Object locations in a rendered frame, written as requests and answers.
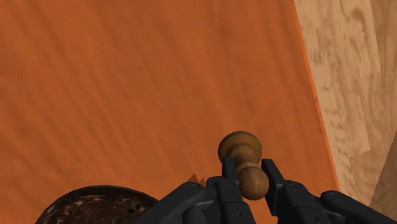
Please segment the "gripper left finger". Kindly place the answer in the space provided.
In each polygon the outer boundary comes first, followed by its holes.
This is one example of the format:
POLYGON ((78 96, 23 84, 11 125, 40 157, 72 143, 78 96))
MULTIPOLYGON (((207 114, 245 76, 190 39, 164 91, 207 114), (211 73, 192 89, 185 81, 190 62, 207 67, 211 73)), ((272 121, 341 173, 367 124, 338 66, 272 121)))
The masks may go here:
POLYGON ((131 224, 256 224, 243 201, 234 159, 222 161, 222 175, 204 187, 185 182, 131 224))

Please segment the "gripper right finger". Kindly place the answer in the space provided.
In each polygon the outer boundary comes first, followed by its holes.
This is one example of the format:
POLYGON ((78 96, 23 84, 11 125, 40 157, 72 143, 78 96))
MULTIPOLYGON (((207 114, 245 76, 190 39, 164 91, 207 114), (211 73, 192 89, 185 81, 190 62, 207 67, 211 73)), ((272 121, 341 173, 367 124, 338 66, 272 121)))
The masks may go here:
POLYGON ((265 199, 277 224, 397 224, 339 191, 316 197, 303 184, 285 180, 271 159, 263 159, 261 169, 270 182, 265 199))

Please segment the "brown wooden pepper grinder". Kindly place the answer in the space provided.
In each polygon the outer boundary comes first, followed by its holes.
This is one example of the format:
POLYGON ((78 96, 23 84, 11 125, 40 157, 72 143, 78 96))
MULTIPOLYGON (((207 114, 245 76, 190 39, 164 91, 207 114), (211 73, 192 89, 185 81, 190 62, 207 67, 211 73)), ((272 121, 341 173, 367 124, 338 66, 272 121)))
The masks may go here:
POLYGON ((258 138, 246 131, 235 131, 225 136, 218 146, 218 158, 223 166, 232 158, 231 172, 223 175, 239 184, 241 195, 247 200, 260 200, 269 191, 267 175, 259 166, 262 156, 258 138))

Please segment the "dark brown speckled bowl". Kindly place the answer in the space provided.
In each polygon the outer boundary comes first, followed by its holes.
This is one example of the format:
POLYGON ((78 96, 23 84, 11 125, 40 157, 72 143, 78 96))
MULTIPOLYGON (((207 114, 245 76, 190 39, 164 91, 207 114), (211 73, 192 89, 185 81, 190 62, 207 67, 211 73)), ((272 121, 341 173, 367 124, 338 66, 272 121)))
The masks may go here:
POLYGON ((35 224, 131 224, 157 202, 130 188, 86 186, 59 197, 35 224))

